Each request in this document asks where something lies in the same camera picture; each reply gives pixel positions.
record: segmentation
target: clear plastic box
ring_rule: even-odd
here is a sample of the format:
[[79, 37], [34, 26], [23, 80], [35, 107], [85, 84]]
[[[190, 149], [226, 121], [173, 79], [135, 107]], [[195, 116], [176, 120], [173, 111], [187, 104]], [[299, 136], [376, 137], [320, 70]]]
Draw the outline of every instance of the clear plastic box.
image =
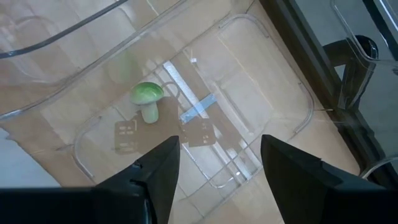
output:
[[[5, 58], [34, 67], [49, 62], [44, 55], [59, 61], [30, 80], [9, 71], [2, 126], [62, 186], [100, 183], [178, 135], [171, 222], [198, 222], [261, 170], [261, 134], [289, 141], [314, 111], [263, 18], [247, 14], [251, 4], [127, 1], [46, 47]], [[141, 82], [165, 92], [154, 124], [131, 103]]]
[[[358, 149], [369, 156], [367, 176], [369, 169], [398, 158], [397, 1], [295, 3], [309, 25], [306, 29], [313, 33], [311, 38], [322, 60], [332, 68], [326, 78], [331, 85], [329, 94], [347, 117], [354, 118], [342, 124], [368, 139], [358, 141]], [[391, 165], [395, 170], [388, 167], [389, 172], [396, 176], [397, 163]]]

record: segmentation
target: mushroom stem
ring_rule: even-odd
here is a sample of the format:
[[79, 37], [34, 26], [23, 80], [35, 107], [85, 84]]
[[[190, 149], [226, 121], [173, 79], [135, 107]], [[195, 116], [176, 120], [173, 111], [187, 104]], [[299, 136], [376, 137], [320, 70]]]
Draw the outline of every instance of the mushroom stem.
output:
[[142, 105], [141, 114], [146, 123], [155, 123], [159, 119], [159, 110], [157, 109], [156, 102]]

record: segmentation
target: toy mushroom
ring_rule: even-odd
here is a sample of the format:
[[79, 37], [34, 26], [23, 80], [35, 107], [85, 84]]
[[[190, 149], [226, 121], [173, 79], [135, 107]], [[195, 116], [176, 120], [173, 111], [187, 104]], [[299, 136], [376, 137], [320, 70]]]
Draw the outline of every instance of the toy mushroom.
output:
[[131, 102], [141, 106], [141, 114], [148, 124], [155, 123], [159, 118], [156, 102], [164, 96], [162, 87], [156, 83], [143, 82], [131, 89]]

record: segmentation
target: clear plastic tray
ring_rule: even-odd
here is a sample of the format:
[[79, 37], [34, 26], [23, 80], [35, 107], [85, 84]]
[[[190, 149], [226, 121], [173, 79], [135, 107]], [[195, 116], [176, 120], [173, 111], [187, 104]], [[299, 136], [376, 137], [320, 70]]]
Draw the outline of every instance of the clear plastic tray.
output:
[[322, 60], [335, 69], [325, 83], [331, 83], [338, 107], [358, 123], [348, 126], [370, 139], [360, 144], [372, 169], [397, 158], [398, 1], [295, 3]]
[[[3, 126], [63, 186], [100, 183], [178, 135], [170, 222], [198, 222], [261, 169], [261, 134], [288, 141], [313, 113], [307, 89], [246, 14], [251, 3], [188, 0]], [[130, 101], [140, 82], [165, 91], [154, 124]]]
[[185, 0], [10, 1], [0, 20], [0, 119], [53, 97]]

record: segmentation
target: light wood floor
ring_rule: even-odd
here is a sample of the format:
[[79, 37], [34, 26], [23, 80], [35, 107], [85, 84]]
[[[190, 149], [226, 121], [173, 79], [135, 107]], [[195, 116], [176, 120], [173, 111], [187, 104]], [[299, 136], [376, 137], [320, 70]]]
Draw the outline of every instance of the light wood floor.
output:
[[[159, 2], [167, 8], [166, 1]], [[251, 3], [196, 1], [92, 70], [51, 105], [2, 126], [62, 186], [100, 183], [170, 135], [179, 135], [181, 169], [170, 223], [281, 223], [261, 170], [260, 136], [287, 141], [293, 135], [308, 112], [300, 80], [308, 84], [261, 5]], [[248, 14], [265, 30], [244, 17], [212, 27], [250, 5]], [[165, 90], [159, 120], [151, 125], [129, 101], [129, 89], [143, 81]], [[216, 103], [183, 124], [180, 115], [209, 94]], [[13, 95], [9, 101], [19, 98]], [[315, 98], [315, 108], [321, 107]], [[127, 142], [120, 127], [133, 129]], [[78, 156], [91, 179], [72, 158], [69, 145], [76, 137]], [[316, 111], [289, 144], [359, 173], [324, 112]]]

